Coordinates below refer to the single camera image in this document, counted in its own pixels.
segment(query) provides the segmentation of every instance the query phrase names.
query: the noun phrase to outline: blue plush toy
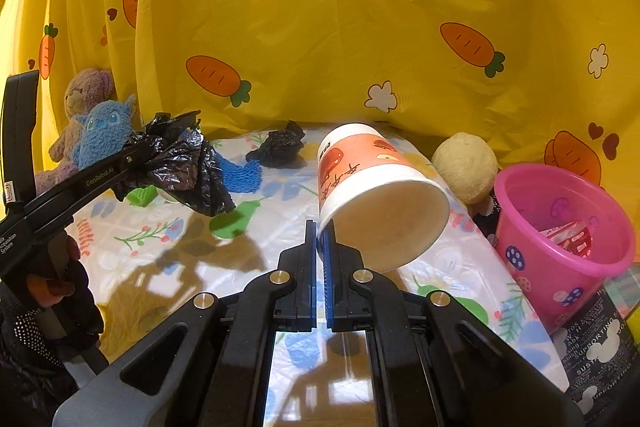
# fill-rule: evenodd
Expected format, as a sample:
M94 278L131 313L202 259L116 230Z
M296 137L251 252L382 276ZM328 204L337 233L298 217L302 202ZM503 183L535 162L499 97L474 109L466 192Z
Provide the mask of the blue plush toy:
M72 157L79 169L120 151L133 131L131 117L135 112L135 95L127 102L107 100L96 105L89 114L74 118L84 124L82 138L76 145Z

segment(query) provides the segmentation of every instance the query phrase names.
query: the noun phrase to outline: yellow plush ball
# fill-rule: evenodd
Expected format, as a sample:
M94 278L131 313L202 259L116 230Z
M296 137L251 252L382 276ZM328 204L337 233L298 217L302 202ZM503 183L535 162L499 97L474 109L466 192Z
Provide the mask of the yellow plush ball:
M433 153L431 163L451 192L465 204L482 201L494 187L498 160L479 136L459 132Z

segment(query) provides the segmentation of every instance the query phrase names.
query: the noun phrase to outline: paper cup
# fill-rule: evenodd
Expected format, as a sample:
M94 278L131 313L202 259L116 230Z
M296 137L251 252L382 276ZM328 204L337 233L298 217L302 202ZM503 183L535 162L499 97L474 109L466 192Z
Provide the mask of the paper cup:
M449 219L444 190L360 123L334 129L320 144L318 188L318 233L333 219L338 242L379 273L423 254Z

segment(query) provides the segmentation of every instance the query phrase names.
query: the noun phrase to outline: teddy bear snout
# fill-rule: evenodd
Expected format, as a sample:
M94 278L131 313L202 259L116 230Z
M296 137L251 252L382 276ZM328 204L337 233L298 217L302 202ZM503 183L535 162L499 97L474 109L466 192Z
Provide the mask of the teddy bear snout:
M82 93L78 90L73 90L69 93L69 95L65 99L66 110L71 115L75 114L84 114L86 110L86 104L84 103L84 98L82 97Z

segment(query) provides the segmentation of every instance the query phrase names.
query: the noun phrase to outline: blue cloth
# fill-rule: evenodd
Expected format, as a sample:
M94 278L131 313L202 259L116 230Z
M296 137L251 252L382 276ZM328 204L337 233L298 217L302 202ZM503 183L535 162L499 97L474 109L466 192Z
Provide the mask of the blue cloth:
M88 115L75 116L84 124L82 138L72 157L79 169L85 169L120 151L133 131L131 117L136 97L127 102L107 100L96 105Z
M255 192L262 184L262 167L258 160L236 165L216 151L216 162L222 170L222 182L229 192Z

